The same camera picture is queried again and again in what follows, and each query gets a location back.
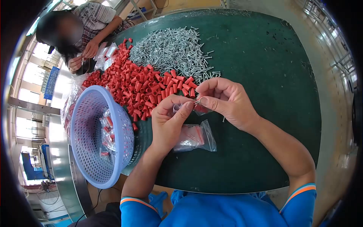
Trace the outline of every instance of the hand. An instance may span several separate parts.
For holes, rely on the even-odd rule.
[[[69,69],[72,71],[77,71],[82,66],[82,56],[72,58],[68,61]]]
[[[202,82],[196,92],[203,106],[222,114],[239,130],[251,133],[260,120],[239,83],[216,77]]]
[[[86,48],[82,53],[82,56],[84,58],[93,58],[94,56],[96,56],[98,51],[98,45],[98,41],[96,41],[94,38],[91,39],[91,41],[87,43]]]
[[[193,100],[184,96],[170,95],[152,110],[152,143],[160,155],[166,156],[176,145],[182,125],[193,109]],[[181,103],[183,106],[170,117],[173,105]]]

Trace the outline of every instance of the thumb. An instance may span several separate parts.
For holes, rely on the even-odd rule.
[[[203,106],[222,115],[225,115],[230,109],[229,103],[227,101],[220,100],[219,98],[203,96],[199,101]]]
[[[194,104],[192,102],[186,102],[183,106],[175,113],[175,115],[170,119],[174,123],[183,124],[184,121],[189,117],[192,112]]]

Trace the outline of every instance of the dark green table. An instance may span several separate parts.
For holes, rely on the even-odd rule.
[[[205,9],[175,13],[146,21],[113,39],[139,41],[153,30],[199,28],[203,52],[222,77],[241,83],[257,113],[301,141],[318,162],[321,115],[317,86],[299,38],[286,21],[262,13],[232,9]],[[170,153],[156,184],[205,193],[247,193],[289,185],[277,161],[253,136],[237,130],[216,112],[186,123],[208,119],[217,152],[195,149]],[[129,173],[152,141],[151,120],[138,121]]]

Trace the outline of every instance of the pile of red wire connectors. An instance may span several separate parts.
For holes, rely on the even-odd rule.
[[[115,102],[127,106],[134,121],[151,117],[151,111],[164,98],[179,90],[184,96],[195,98],[197,85],[192,77],[177,76],[175,70],[161,76],[160,71],[154,71],[151,65],[137,66],[128,59],[132,45],[127,48],[126,42],[124,39],[118,46],[115,62],[101,76],[99,73],[89,76],[84,86],[107,86]]]

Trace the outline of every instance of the fingernail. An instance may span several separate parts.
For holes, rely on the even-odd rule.
[[[208,105],[208,99],[207,98],[201,98],[200,100],[200,103],[203,105],[203,106],[206,106],[206,105]]]
[[[193,103],[192,103],[192,102],[187,102],[187,103],[186,103],[186,107],[187,107],[188,109],[193,108]]]

